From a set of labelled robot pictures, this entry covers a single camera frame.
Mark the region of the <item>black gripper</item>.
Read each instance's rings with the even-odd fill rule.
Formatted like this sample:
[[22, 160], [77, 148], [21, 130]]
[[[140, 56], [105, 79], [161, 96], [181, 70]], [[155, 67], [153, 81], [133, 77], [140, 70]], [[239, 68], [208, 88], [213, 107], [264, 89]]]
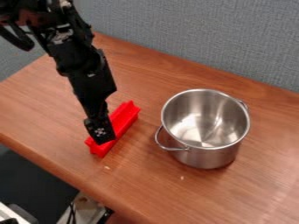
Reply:
[[117, 86], [101, 49], [96, 50], [88, 62], [91, 66], [72, 73], [68, 79], [88, 116], [84, 119], [85, 129], [96, 144], [101, 145], [116, 139], [105, 99], [117, 91]]

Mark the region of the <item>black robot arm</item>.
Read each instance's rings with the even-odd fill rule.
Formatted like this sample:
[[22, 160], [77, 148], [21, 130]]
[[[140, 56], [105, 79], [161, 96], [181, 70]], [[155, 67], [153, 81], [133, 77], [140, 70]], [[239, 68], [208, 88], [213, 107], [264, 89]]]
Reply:
[[117, 91], [104, 52], [73, 0], [0, 0], [0, 37], [24, 51], [38, 45], [68, 78], [85, 111], [84, 126], [96, 144], [116, 138], [107, 98]]

